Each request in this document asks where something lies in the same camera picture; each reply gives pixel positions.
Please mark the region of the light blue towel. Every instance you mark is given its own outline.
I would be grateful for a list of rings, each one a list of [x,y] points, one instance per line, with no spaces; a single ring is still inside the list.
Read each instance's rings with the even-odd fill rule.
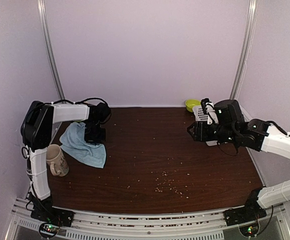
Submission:
[[[106,148],[101,143],[87,143],[84,140],[85,123],[72,122],[60,137],[61,149],[77,161],[90,167],[103,169],[106,162]]]

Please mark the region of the white perforated plastic basket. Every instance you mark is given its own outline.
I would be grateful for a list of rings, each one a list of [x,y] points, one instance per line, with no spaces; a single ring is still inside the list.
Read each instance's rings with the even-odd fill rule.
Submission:
[[[241,109],[241,112],[244,116],[244,120],[246,122],[249,122],[252,119],[251,115],[242,106],[240,106],[240,109]],[[196,121],[205,121],[206,122],[208,120],[208,116],[203,113],[201,105],[196,105],[193,107],[193,114],[195,116]],[[215,140],[213,140],[213,141],[206,142],[206,144],[207,144],[207,146],[211,147],[211,146],[216,146],[217,142]]]

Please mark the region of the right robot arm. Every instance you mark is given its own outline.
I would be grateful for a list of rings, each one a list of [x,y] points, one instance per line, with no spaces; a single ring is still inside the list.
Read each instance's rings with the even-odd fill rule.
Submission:
[[[240,105],[235,99],[212,103],[208,98],[201,101],[206,121],[197,120],[187,132],[197,142],[217,144],[231,143],[235,149],[246,147],[258,152],[272,153],[290,159],[290,132],[283,130],[273,120],[254,118],[245,121]],[[290,180],[251,192],[241,217],[251,221],[274,205],[290,201]]]

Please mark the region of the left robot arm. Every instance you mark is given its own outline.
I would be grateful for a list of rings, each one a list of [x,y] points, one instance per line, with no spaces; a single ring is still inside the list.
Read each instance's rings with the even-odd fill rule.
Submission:
[[[62,122],[82,122],[87,129],[84,140],[91,144],[105,141],[106,130],[102,128],[111,117],[108,103],[97,99],[97,105],[89,104],[90,99],[72,102],[61,99],[54,102],[33,101],[22,122],[20,133],[22,155],[27,161],[27,176],[35,211],[46,222],[57,217],[48,186],[46,157],[51,143],[53,125]]]

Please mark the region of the lime green bowl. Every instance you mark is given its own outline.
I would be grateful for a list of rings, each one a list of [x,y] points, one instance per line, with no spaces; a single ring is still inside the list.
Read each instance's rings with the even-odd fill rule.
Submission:
[[[193,107],[200,106],[201,102],[197,99],[187,99],[185,101],[185,107],[188,112],[193,112]]]

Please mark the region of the beige printed mug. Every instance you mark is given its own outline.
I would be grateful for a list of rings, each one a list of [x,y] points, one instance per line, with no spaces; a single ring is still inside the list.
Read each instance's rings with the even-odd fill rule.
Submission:
[[[53,176],[64,177],[69,173],[69,166],[65,160],[62,149],[57,144],[48,146],[46,162]]]

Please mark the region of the front aluminium rail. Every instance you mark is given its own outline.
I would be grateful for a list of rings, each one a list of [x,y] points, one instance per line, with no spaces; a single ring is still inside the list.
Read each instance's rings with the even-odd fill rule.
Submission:
[[[73,210],[71,225],[44,225],[31,217],[33,205],[17,198],[6,240],[290,240],[285,209],[239,222],[224,209],[171,214],[114,214]]]

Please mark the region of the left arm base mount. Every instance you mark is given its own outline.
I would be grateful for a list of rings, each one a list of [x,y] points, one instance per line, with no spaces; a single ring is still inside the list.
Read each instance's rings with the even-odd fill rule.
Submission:
[[[50,196],[45,200],[39,200],[35,194],[30,192],[28,199],[33,204],[30,217],[41,221],[38,233],[43,239],[50,240],[54,238],[61,227],[71,227],[74,212],[53,207]]]

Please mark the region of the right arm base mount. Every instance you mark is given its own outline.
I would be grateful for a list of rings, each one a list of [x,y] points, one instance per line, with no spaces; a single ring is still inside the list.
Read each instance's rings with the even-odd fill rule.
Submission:
[[[238,225],[240,233],[247,238],[256,237],[260,233],[259,220],[266,216],[266,210],[259,206],[256,199],[248,199],[244,206],[224,211],[226,225]]]

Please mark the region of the right aluminium corner post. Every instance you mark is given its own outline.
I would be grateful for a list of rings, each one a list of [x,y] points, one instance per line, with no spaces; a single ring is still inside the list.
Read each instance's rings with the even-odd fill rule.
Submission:
[[[252,47],[252,40],[255,31],[258,1],[250,0],[246,19],[245,33],[242,42],[239,62],[230,94],[230,99],[238,99],[243,84],[245,70],[247,69],[247,58]]]

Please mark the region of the aluminium corner post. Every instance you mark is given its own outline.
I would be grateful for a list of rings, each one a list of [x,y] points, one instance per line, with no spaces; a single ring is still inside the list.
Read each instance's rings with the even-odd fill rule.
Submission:
[[[51,37],[50,37],[50,32],[49,32],[49,27],[48,27],[48,20],[47,20],[47,14],[46,14],[46,7],[45,7],[45,1],[44,0],[37,0],[37,7],[38,7],[38,14],[41,22],[41,27],[43,31],[43,36],[44,36],[44,41],[45,41],[45,47],[47,51],[47,57],[48,57],[48,62],[50,65],[53,81],[56,87],[56,91],[58,94],[58,97],[61,100],[65,99],[65,94],[64,90],[59,78],[59,73],[55,61],[55,56],[52,48],[52,42],[51,42]]]
[[[245,33],[242,42],[239,62],[230,94],[230,99],[238,99],[243,84],[245,70],[247,69],[247,58],[252,47],[252,40],[255,31],[258,1],[250,0],[246,19]]]

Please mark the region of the left aluminium corner post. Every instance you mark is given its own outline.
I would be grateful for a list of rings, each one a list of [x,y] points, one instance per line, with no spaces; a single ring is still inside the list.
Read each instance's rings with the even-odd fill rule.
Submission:
[[[52,48],[52,42],[51,42],[51,37],[50,37],[50,32],[49,32],[49,27],[48,27],[48,20],[47,20],[47,14],[46,14],[46,7],[45,7],[45,1],[44,0],[37,0],[37,7],[38,7],[38,14],[41,22],[41,27],[43,31],[43,36],[44,36],[44,41],[45,41],[45,47],[47,51],[47,57],[48,57],[48,62],[50,65],[53,81],[56,87],[56,91],[58,94],[58,97],[61,100],[65,99],[65,94],[64,90],[59,78],[59,73],[55,61],[55,56]]]

